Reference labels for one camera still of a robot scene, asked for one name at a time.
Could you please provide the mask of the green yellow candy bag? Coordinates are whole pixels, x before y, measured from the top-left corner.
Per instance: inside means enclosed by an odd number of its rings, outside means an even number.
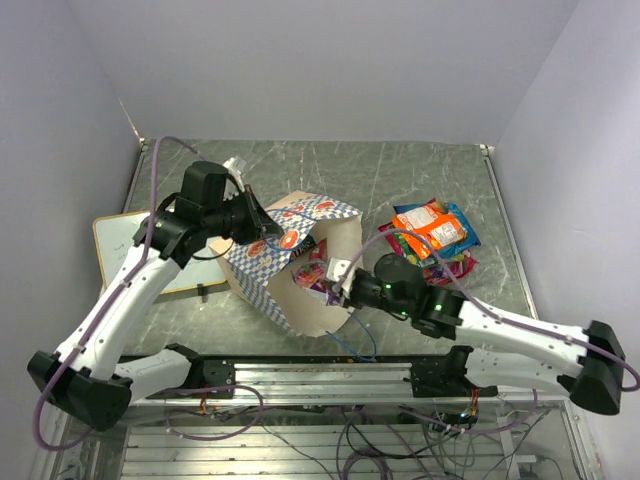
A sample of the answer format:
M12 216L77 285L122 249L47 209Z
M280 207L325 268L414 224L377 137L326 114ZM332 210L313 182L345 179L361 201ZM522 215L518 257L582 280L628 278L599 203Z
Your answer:
M445 261L454 260L470 248L481 244L473 229L468 230L453 221L447 221L434 228L421 229L419 233ZM395 253L402 255L414 265L429 267L437 263L431 251L411 236L393 233L386 241Z

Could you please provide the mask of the blue gummy snack bag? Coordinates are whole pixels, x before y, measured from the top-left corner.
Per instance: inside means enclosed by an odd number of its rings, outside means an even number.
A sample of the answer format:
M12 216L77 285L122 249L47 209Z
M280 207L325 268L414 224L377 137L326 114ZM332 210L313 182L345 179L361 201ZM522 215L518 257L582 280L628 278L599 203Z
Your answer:
M427 203L431 203L431 202L441 202L443 203L446 207L448 207L455 215L456 217L461 221L462 225L468 229L471 230L472 227L469 225L469 222L466 220L466 218L464 217L464 215L460 212L460 210L458 209L458 207L454 204L450 204L450 203L445 203L436 199L432 199L430 201L428 201ZM397 213L403 213L405 211L408 211L411 208L417 207L419 205L423 205L423 204L409 204L409 205L398 205L398 206L394 206L394 211L395 211L395 215Z

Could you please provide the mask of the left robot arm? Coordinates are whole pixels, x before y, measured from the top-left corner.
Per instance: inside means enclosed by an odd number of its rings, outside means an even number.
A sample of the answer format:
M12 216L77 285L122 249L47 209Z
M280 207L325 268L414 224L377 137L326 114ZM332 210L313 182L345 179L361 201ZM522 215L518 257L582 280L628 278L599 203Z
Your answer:
M187 168L180 191L143 220L120 271L81 325L54 352L38 351L29 361L43 401L106 431L140 399L172 389L192 397L202 389L204 359L187 347L120 358L133 328L209 239L244 246L281 234L242 181L244 166L233 157Z

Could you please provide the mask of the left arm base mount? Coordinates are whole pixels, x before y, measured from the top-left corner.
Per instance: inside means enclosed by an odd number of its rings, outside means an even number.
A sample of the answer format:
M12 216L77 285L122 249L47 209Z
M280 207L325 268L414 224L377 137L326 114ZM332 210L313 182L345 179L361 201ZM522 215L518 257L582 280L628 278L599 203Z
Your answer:
M229 386L235 384L235 368L230 360L218 357L200 357L196 359L181 385L184 389L213 388L208 394L214 399L231 399L233 390Z

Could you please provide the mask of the pink princess snack bag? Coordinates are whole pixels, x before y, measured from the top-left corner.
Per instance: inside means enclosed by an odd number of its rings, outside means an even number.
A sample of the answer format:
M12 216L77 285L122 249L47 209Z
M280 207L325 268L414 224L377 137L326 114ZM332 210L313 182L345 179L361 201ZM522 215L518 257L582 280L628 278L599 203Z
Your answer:
M463 278L469 274L476 264L477 261L469 250L445 260L445 265L451 270L456 279ZM423 278L429 285L435 286L444 286L452 282L444 267L438 262L423 270Z

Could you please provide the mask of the blue checkered paper bag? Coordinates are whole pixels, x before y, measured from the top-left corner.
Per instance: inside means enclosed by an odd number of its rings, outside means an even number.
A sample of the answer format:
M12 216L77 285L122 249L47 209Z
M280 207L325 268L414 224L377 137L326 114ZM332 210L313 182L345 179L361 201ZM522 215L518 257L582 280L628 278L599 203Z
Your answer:
M294 191L266 208L281 234L240 246L220 237L209 243L231 290L288 332L311 338L328 336L360 361L337 335L352 312L330 299L326 274L330 260L348 260L361 248L362 213L323 194Z

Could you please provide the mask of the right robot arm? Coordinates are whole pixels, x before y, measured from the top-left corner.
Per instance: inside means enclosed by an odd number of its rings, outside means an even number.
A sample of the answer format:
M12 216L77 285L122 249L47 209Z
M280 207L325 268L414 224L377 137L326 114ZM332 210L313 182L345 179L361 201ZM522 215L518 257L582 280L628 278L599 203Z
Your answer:
M352 269L338 290L351 307L384 311L425 336L455 342L454 363L440 373L452 395L513 386L563 395L599 415L620 412L625 355L606 323L583 328L514 315L427 284L396 254L381 257L373 272Z

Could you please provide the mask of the blue M&M's candy bag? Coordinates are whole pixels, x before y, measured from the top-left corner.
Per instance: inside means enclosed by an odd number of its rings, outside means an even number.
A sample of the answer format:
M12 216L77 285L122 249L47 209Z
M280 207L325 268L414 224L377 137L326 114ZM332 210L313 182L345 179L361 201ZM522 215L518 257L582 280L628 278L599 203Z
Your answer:
M313 250L317 245L316 240L313 236L308 235L302 242L300 242L296 247L291 250L289 260L294 261L299 256Z

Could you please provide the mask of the purple snack packet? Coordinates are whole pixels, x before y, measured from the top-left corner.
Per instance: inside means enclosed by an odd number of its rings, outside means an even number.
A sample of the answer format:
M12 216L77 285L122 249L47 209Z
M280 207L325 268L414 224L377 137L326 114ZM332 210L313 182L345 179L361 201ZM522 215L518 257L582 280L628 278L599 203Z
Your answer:
M307 262L293 274L294 283L325 305L337 305L338 300L326 278L327 262Z

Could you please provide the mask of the orange Fox's candy pack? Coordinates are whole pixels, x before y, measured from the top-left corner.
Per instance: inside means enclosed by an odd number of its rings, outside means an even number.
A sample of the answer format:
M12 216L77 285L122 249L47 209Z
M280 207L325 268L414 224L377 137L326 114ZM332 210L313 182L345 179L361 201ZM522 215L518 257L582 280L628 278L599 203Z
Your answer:
M448 251L468 236L466 228L456 215L438 201L397 213L391 222L397 229L419 235L443 258L447 258Z

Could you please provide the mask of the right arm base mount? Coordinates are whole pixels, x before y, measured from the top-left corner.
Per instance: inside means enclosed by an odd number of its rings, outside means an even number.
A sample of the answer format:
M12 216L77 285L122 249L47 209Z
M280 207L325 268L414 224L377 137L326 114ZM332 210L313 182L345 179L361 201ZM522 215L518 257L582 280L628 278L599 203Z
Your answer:
M405 357L411 366L404 381L411 385L414 398L495 397L496 386L478 387L468 378L467 360L474 349L454 346L446 355Z

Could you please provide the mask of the red snack packet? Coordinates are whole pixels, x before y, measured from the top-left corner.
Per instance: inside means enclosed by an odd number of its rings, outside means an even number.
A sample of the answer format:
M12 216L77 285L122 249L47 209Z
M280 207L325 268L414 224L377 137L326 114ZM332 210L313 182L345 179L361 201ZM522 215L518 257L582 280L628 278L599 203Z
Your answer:
M327 262L327 239L322 239L310 250L309 260L311 262Z

